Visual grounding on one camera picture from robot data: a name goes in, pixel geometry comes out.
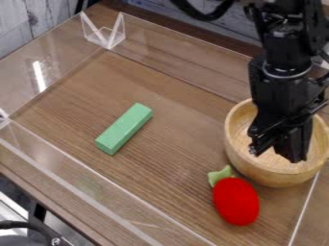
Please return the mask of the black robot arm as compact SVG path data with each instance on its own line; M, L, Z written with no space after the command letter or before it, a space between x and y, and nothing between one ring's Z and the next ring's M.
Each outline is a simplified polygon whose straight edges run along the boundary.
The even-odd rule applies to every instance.
M248 151L259 156L274 150L290 162L307 158L312 115L327 104L324 90L329 73L312 78L312 59L329 55L329 17L320 0L217 0L208 13L187 0L169 0L200 21L219 19L235 2L244 5L252 21L263 53L247 65L251 102L256 114L247 128Z

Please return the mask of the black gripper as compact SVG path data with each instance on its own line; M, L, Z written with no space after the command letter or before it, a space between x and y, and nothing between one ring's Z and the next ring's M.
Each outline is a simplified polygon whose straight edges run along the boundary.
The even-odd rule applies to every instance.
M312 79L311 61L283 66L255 57L247 65L251 102L256 114L247 128L248 151L256 157L270 148L291 163L307 159L312 116L326 106L324 77Z

